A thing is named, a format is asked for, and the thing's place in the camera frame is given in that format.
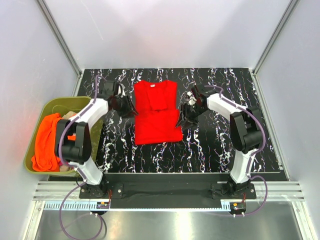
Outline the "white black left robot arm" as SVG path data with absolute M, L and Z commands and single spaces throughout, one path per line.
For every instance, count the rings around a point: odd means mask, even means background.
M 121 118 L 132 118 L 138 114 L 121 83 L 106 81 L 80 112 L 56 124 L 55 155 L 63 165 L 80 175 L 82 190 L 95 198 L 104 198 L 111 191 L 104 174 L 91 157 L 90 131 L 109 111 L 115 111 Z

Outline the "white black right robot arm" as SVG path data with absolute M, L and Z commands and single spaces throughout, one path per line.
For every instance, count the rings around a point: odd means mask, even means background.
M 213 193 L 239 198 L 250 186 L 251 168 L 256 154 L 266 145 L 260 110 L 228 99 L 219 86 L 196 84 L 186 94 L 176 125 L 183 130 L 196 127 L 199 116 L 206 111 L 216 112 L 229 121 L 230 139 L 235 148 L 229 179 L 220 189 L 214 189 Z

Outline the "red t shirt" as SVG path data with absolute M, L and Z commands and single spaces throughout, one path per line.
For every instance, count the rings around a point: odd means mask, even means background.
M 182 128 L 176 126 L 178 84 L 171 80 L 141 80 L 133 87 L 135 108 L 134 135 L 136 145 L 174 143 L 183 140 Z

